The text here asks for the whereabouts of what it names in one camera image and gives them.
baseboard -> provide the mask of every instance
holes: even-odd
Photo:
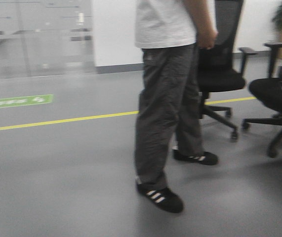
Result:
[[[269,51],[258,51],[256,55],[252,57],[267,57],[269,55]],[[234,53],[235,59],[242,58],[242,53]],[[124,73],[124,72],[135,72],[142,71],[143,64],[126,64],[126,65],[113,65],[113,66],[102,66],[96,67],[98,74],[108,74],[108,73]]]
[[[143,63],[96,67],[98,74],[135,72],[143,70]]]

chair armrest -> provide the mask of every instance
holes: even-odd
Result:
[[[269,42],[265,43],[264,45],[271,49],[268,67],[268,78],[271,79],[274,74],[278,51],[280,48],[282,48],[282,42]]]
[[[268,42],[264,43],[264,45],[269,48],[282,48],[282,42]]]
[[[257,52],[249,47],[240,47],[239,50],[243,53],[242,64],[241,64],[241,75],[243,76],[248,56],[256,55]]]
[[[257,52],[249,47],[241,47],[239,50],[247,55],[256,55]]]

cargo pants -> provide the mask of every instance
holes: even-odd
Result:
[[[175,133],[178,150],[201,156],[198,49],[195,44],[143,49],[144,90],[139,96],[134,164],[137,182],[147,189],[167,187],[164,172],[169,142]]]

hand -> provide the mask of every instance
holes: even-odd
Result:
[[[212,49],[214,47],[217,35],[218,32],[213,29],[209,31],[198,32],[198,47]]]

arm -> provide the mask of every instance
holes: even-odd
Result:
[[[183,0],[198,32],[198,46],[213,48],[218,32],[213,29],[208,12],[207,0]]]

